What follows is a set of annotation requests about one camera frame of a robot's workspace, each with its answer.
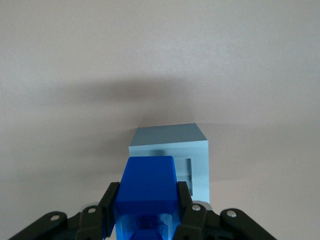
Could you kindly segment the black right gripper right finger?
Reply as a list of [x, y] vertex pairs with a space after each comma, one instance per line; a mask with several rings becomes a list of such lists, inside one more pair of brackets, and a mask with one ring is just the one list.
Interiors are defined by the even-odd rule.
[[185, 181], [177, 183], [181, 223], [174, 240], [275, 240], [276, 238], [245, 212], [228, 208], [220, 214], [192, 201]]

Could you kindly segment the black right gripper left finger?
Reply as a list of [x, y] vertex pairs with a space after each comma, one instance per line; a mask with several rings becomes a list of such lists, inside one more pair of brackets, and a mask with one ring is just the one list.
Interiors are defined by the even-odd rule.
[[115, 226], [113, 205], [119, 182], [108, 186], [98, 204], [85, 207], [72, 217], [52, 211], [13, 235], [11, 240], [104, 240]]

